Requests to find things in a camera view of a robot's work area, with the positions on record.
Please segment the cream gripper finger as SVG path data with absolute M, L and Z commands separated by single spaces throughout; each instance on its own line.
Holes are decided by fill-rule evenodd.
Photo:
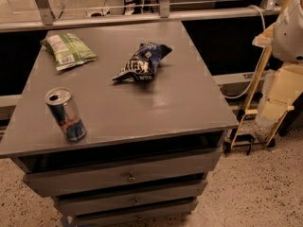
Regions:
M 268 26 L 263 32 L 256 36 L 252 42 L 252 45 L 257 47 L 270 47 L 272 45 L 274 24 Z

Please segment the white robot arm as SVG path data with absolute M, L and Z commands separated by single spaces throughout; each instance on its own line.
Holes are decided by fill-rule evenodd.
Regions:
M 293 0 L 252 42 L 258 47 L 272 47 L 273 56 L 284 62 L 303 62 L 303 0 Z

